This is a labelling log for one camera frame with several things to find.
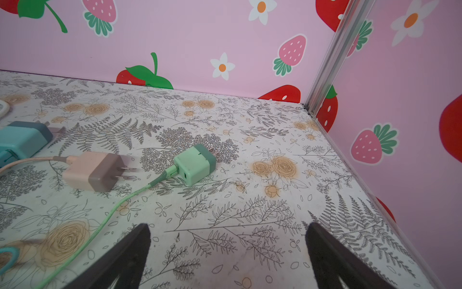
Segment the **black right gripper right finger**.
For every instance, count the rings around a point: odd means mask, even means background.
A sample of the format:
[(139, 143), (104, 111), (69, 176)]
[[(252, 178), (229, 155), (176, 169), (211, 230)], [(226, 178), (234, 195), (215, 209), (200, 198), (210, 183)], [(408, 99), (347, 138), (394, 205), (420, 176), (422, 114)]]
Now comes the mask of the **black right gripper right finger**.
[(305, 241), (320, 289), (392, 289), (320, 224), (312, 222), (306, 231)]

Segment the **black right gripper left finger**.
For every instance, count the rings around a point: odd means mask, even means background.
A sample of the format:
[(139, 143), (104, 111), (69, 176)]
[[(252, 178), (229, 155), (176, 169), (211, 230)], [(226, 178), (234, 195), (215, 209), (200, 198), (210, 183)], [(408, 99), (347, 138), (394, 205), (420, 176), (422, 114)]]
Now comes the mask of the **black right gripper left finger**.
[(75, 278), (67, 289), (137, 289), (151, 244), (150, 229), (139, 224), (95, 264)]

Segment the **light green charger plug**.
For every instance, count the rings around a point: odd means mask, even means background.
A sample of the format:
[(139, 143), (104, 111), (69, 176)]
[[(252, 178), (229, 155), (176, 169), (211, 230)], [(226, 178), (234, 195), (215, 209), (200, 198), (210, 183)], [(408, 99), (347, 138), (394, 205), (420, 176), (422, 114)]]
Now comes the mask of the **light green charger plug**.
[(179, 176), (187, 186), (193, 186), (216, 169), (217, 159), (202, 144), (194, 145), (174, 157)]

